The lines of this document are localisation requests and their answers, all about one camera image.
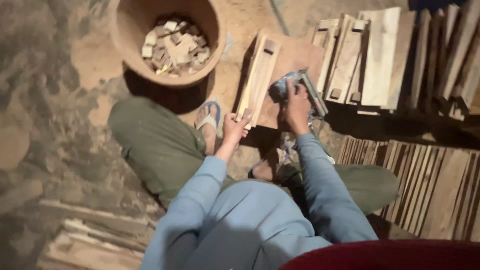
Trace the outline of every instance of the red fabric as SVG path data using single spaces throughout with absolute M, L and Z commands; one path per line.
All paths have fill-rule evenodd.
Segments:
M 281 270 L 480 270 L 480 243 L 380 240 L 337 244 L 287 262 Z

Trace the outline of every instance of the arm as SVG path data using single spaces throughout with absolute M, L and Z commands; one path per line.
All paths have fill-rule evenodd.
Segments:
M 292 81 L 287 80 L 287 89 L 286 120 L 297 137 L 305 196 L 317 235 L 333 243 L 376 240 L 365 215 L 353 202 L 315 136 L 310 134 L 307 115 L 311 105 L 305 87 L 298 85 L 295 93 Z
M 140 266 L 141 270 L 181 269 L 197 247 L 205 216 L 211 211 L 227 175 L 227 163 L 250 118 L 239 123 L 234 114 L 225 115 L 224 140 L 215 156 L 205 158 L 195 175 L 183 186 L 159 221 Z

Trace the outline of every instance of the finger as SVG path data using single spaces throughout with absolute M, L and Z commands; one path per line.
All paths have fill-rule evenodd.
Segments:
M 306 98 L 307 97 L 307 88 L 305 88 L 305 86 L 302 85 L 302 84 L 298 84 L 297 87 L 299 88 L 298 95 L 301 98 Z
M 287 78 L 287 92 L 288 92 L 288 99 L 292 100 L 295 96 L 295 87 L 293 85 L 293 81 L 290 78 Z

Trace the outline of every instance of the light blue sleeve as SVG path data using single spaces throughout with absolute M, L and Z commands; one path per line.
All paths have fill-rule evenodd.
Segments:
M 299 136 L 296 149 L 316 235 L 332 243 L 378 240 L 315 136 Z
M 197 247 L 206 214 L 220 193 L 227 164 L 207 157 L 195 175 L 170 203 L 156 227 L 140 266 L 141 270 L 181 269 Z

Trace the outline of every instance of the concrete floor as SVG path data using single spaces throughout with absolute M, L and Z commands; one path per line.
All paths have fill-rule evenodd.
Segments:
M 228 112 L 256 32 L 260 27 L 280 32 L 280 27 L 268 0 L 217 2 L 228 18 L 228 46 L 210 78 L 213 88 L 203 98 L 219 99 Z M 407 8 L 406 0 L 277 3 L 295 37 L 342 12 Z M 131 91 L 110 41 L 107 11 L 108 0 L 0 1 L 0 196 L 31 181 L 42 183 L 41 190 L 28 191 L 40 196 L 0 213 L 2 269 L 34 269 L 54 234 L 59 218 L 38 207 L 40 198 L 134 217 L 162 212 L 121 158 L 107 126 L 112 105 Z M 188 124 L 195 116 L 195 108 L 180 115 Z M 320 137 L 335 156 L 342 135 L 326 122 L 321 127 Z M 257 144 L 268 141 L 264 135 Z M 229 174 L 246 177 L 260 156 L 258 148 L 241 146 Z

